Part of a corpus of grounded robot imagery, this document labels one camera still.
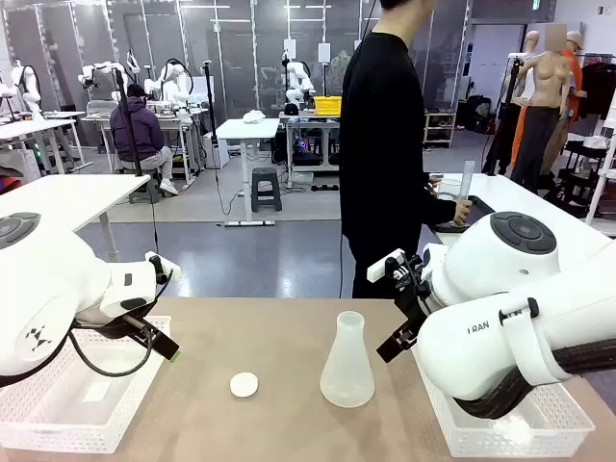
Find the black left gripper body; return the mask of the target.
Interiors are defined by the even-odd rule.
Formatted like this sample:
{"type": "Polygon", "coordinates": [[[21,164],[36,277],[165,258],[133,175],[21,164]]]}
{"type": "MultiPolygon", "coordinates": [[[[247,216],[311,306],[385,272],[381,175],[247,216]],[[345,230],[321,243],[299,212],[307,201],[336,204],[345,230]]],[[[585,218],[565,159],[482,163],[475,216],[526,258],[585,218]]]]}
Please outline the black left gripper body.
{"type": "Polygon", "coordinates": [[[123,337],[144,339],[142,333],[144,321],[141,311],[129,311],[112,318],[103,312],[93,311],[80,313],[75,316],[71,327],[77,329],[90,329],[111,340],[123,337]]]}

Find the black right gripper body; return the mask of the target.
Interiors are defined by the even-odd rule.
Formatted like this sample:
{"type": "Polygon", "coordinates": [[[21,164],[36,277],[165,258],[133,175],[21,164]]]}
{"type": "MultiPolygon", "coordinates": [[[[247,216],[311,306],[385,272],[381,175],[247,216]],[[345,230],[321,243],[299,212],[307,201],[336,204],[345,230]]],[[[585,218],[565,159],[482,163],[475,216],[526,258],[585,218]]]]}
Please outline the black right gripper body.
{"type": "Polygon", "coordinates": [[[410,283],[398,291],[394,303],[406,317],[406,322],[400,328],[400,334],[407,338],[416,337],[431,309],[427,299],[431,295],[427,282],[410,283]]]}

